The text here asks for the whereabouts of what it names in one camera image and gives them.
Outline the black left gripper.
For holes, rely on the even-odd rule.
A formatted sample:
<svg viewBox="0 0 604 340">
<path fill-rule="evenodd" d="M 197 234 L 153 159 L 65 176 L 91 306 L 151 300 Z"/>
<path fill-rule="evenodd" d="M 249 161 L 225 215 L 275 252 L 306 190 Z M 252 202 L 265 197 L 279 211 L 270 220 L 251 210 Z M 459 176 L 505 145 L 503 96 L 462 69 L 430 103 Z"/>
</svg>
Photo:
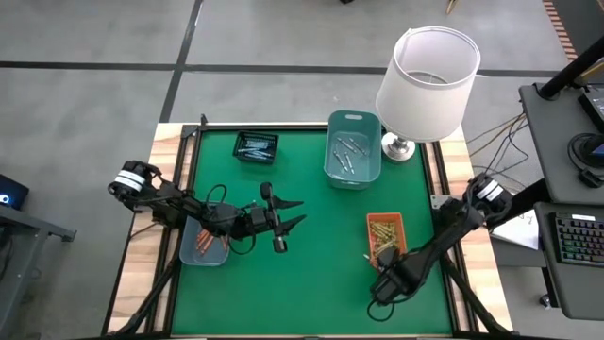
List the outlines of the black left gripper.
<svg viewBox="0 0 604 340">
<path fill-rule="evenodd" d="M 287 221 L 280 221 L 277 211 L 302 205 L 303 201 L 281 199 L 274 193 L 273 185 L 270 182 L 263 182 L 260 185 L 260 198 L 265 201 L 266 206 L 251 203 L 248 207 L 243 208 L 243 214 L 235 219 L 233 239 L 241 241 L 245 237 L 252 237 L 252 244 L 255 244 L 258 234 L 272 231 L 275 252 L 284 252 L 287 247 L 283 237 L 288 235 L 307 216 L 303 214 Z"/>
</svg>

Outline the orange mesh basket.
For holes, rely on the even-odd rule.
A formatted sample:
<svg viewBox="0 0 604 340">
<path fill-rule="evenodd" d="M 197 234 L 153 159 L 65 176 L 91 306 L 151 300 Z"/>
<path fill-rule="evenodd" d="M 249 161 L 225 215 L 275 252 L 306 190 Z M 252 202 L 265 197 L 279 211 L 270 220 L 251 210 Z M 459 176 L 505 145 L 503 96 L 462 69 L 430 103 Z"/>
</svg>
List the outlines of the orange mesh basket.
<svg viewBox="0 0 604 340">
<path fill-rule="evenodd" d="M 379 222 L 379 223 L 394 223 L 400 236 L 400 245 L 399 248 L 402 254 L 407 252 L 407 240 L 404 231 L 404 224 L 402 219 L 402 214 L 400 212 L 372 212 L 368 213 L 366 216 L 366 227 L 368 233 L 369 240 L 369 260 L 370 265 L 372 265 L 375 269 L 378 269 L 378 256 L 373 254 L 374 243 L 377 240 L 376 235 L 370 229 L 371 222 Z"/>
</svg>

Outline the teal plastic bin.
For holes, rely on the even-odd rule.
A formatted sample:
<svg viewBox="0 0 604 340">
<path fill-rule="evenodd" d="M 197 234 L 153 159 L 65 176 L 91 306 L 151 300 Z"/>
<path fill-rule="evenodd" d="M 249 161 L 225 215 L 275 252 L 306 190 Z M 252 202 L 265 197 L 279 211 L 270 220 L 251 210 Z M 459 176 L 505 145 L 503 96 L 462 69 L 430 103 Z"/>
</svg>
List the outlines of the teal plastic bin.
<svg viewBox="0 0 604 340">
<path fill-rule="evenodd" d="M 353 153 L 336 138 L 342 138 L 352 145 L 348 138 L 354 139 L 367 152 L 364 156 L 352 145 L 357 153 Z M 339 189 L 364 190 L 377 180 L 381 173 L 381 137 L 382 125 L 372 112 L 354 110 L 336 110 L 327 121 L 326 154 L 324 172 L 329 183 Z M 345 172 L 338 163 L 333 151 L 337 151 L 348 166 L 344 152 L 347 152 L 352 162 L 355 174 Z"/>
</svg>

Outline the black mesh basket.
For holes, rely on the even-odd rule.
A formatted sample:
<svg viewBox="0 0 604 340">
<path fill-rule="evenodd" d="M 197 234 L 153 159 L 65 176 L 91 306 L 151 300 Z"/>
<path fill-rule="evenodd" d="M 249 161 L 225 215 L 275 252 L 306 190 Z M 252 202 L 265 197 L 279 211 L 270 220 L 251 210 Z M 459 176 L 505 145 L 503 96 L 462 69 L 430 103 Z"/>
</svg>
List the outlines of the black mesh basket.
<svg viewBox="0 0 604 340">
<path fill-rule="evenodd" d="M 273 138 L 276 141 L 273 144 L 276 149 L 276 155 L 274 156 L 274 158 L 269 159 L 268 161 L 256 160 L 256 159 L 251 159 L 251 158 L 247 158 L 247 157 L 243 156 L 243 154 L 248 154 L 248 152 L 247 153 L 237 152 L 238 149 L 241 149 L 245 146 L 243 139 L 247 136 L 267 136 L 268 138 Z M 236 140 L 235 140 L 235 145 L 233 147 L 232 156 L 240 162 L 253 162 L 253 163 L 259 163 L 259 164 L 271 165 L 274 163 L 276 156 L 277 156 L 278 139 L 279 139 L 279 137 L 276 134 L 260 133 L 260 132 L 253 132 L 253 131 L 239 131 L 237 134 Z"/>
</svg>

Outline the grey-blue plastic bin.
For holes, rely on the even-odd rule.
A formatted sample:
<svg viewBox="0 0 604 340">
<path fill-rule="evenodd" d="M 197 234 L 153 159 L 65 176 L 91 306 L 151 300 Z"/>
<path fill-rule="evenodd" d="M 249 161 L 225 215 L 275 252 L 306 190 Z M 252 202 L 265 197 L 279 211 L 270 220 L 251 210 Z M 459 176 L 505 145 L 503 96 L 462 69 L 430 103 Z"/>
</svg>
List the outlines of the grey-blue plastic bin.
<svg viewBox="0 0 604 340">
<path fill-rule="evenodd" d="M 193 266 L 220 266 L 224 264 L 227 261 L 230 249 L 225 252 L 219 238 L 214 238 L 205 254 L 201 253 L 201 248 L 199 250 L 196 249 L 197 235 L 202 230 L 204 229 L 197 220 L 192 217 L 186 219 L 179 259 L 184 264 Z"/>
</svg>

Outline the white paper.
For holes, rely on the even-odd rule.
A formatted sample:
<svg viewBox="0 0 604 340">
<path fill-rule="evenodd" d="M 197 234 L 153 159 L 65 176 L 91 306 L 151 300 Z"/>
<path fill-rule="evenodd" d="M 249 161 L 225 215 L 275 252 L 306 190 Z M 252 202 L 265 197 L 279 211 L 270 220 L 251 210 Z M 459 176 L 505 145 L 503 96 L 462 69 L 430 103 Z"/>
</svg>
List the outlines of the white paper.
<svg viewBox="0 0 604 340">
<path fill-rule="evenodd" d="M 540 249 L 540 230 L 534 210 L 524 212 L 491 231 L 491 236 L 533 250 Z"/>
</svg>

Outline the black pole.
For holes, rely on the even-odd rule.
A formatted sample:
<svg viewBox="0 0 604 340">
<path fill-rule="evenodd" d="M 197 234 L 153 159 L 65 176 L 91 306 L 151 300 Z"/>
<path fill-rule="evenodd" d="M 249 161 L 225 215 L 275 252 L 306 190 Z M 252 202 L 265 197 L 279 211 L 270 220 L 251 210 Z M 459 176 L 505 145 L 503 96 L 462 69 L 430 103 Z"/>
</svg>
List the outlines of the black pole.
<svg viewBox="0 0 604 340">
<path fill-rule="evenodd" d="M 535 203 L 544 199 L 548 199 L 548 192 L 545 187 L 545 181 L 540 179 L 516 194 L 512 198 L 512 205 L 508 212 L 495 222 L 488 223 L 487 226 L 489 229 L 499 227 L 520 214 L 532 210 Z"/>
<path fill-rule="evenodd" d="M 604 35 L 552 77 L 545 85 L 538 87 L 538 95 L 546 100 L 556 97 L 563 88 L 573 83 L 575 79 L 594 66 L 602 57 L 604 57 Z"/>
</svg>

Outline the table lamp white shade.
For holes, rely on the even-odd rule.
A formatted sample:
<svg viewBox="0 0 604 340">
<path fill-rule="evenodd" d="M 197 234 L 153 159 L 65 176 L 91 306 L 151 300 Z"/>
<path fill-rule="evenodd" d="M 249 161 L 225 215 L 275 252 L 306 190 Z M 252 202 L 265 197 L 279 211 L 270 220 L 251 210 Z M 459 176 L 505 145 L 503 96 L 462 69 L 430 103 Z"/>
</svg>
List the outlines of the table lamp white shade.
<svg viewBox="0 0 604 340">
<path fill-rule="evenodd" d="M 376 98 L 389 161 L 405 162 L 461 126 L 480 63 L 477 44 L 453 28 L 410 28 L 397 40 Z"/>
</svg>

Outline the grey keyboard tray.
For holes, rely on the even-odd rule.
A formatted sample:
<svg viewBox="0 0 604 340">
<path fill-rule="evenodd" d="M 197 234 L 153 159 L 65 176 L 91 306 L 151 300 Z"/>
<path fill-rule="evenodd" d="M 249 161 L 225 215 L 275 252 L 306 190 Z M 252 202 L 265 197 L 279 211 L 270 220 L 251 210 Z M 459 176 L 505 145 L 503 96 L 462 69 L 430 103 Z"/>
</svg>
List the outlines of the grey keyboard tray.
<svg viewBox="0 0 604 340">
<path fill-rule="evenodd" d="M 604 321 L 604 267 L 559 263 L 554 245 L 552 213 L 596 216 L 604 220 L 604 208 L 580 205 L 537 203 L 534 206 L 546 274 L 551 281 L 547 289 L 551 303 L 571 319 Z"/>
</svg>

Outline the black keyboard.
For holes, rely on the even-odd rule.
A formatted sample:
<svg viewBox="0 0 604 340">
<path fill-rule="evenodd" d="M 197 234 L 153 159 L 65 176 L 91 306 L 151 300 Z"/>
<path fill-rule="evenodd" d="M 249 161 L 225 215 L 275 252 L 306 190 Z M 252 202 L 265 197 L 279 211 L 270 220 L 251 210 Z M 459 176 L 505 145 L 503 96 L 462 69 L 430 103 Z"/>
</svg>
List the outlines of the black keyboard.
<svg viewBox="0 0 604 340">
<path fill-rule="evenodd" d="M 559 263 L 604 267 L 604 220 L 557 212 L 551 214 L 551 219 Z"/>
</svg>

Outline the grey desk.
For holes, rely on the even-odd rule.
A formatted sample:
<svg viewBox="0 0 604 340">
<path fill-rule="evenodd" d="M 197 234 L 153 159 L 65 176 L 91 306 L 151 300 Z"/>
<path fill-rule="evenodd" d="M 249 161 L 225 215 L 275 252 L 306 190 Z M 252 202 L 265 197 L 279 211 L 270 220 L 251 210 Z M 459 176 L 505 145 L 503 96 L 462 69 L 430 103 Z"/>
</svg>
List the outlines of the grey desk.
<svg viewBox="0 0 604 340">
<path fill-rule="evenodd" d="M 554 100 L 543 99 L 535 85 L 518 89 L 545 186 L 552 201 L 577 205 L 604 205 L 604 186 L 590 188 L 567 155 L 568 142 L 581 133 L 597 129 L 579 103 L 579 89 L 566 89 Z"/>
</svg>

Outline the grey stand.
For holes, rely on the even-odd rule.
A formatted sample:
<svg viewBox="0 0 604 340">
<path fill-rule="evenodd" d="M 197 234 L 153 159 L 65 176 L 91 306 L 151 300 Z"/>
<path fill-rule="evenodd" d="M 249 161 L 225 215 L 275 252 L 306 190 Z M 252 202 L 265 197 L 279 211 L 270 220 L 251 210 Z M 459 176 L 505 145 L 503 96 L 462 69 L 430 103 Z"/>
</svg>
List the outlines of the grey stand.
<svg viewBox="0 0 604 340">
<path fill-rule="evenodd" d="M 0 206 L 0 225 L 11 230 L 13 249 L 0 280 L 0 340 L 7 340 L 46 239 L 55 235 L 73 242 L 76 231 L 6 206 Z"/>
</svg>

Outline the black device blue light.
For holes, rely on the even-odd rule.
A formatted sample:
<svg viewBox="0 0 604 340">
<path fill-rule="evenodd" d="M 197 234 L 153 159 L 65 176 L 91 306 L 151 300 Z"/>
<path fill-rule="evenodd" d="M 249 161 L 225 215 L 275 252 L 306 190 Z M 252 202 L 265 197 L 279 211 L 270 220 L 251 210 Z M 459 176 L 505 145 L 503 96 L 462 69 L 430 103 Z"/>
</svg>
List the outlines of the black device blue light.
<svg viewBox="0 0 604 340">
<path fill-rule="evenodd" d="M 29 189 L 18 181 L 0 174 L 0 204 L 20 211 Z"/>
</svg>

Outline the black floor mat striped edge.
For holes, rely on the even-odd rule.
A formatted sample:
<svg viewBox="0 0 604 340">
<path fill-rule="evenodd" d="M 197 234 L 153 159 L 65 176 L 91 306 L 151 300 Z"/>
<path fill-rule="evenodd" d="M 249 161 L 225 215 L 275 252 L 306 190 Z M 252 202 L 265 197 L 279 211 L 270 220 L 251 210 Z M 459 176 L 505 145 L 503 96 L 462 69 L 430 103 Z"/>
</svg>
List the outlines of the black floor mat striped edge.
<svg viewBox="0 0 604 340">
<path fill-rule="evenodd" d="M 604 0 L 541 1 L 569 61 L 604 36 Z"/>
</svg>

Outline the black table frame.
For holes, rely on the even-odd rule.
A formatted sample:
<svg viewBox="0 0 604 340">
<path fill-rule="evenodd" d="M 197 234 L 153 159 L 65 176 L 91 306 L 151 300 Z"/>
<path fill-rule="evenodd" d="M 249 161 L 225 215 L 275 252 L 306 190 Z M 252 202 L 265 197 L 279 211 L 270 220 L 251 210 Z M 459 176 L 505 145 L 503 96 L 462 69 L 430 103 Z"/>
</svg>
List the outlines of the black table frame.
<svg viewBox="0 0 604 340">
<path fill-rule="evenodd" d="M 196 123 L 159 123 L 156 126 L 149 160 L 164 175 L 179 183 L 193 181 L 193 149 L 199 146 L 199 125 Z M 436 194 L 458 195 L 473 176 L 473 168 L 461 128 L 425 148 L 428 161 L 428 187 Z M 168 265 L 181 239 L 178 230 L 147 230 L 152 221 L 148 212 L 134 215 L 129 229 L 134 239 L 127 241 L 118 276 L 109 302 L 103 334 L 117 332 L 150 294 L 160 274 Z M 450 251 L 468 284 L 494 319 L 506 329 L 512 321 L 496 265 L 492 241 L 486 229 L 465 236 Z M 171 278 L 152 304 L 139 333 L 151 334 L 167 330 L 172 322 L 171 309 L 176 304 L 177 278 Z"/>
</svg>

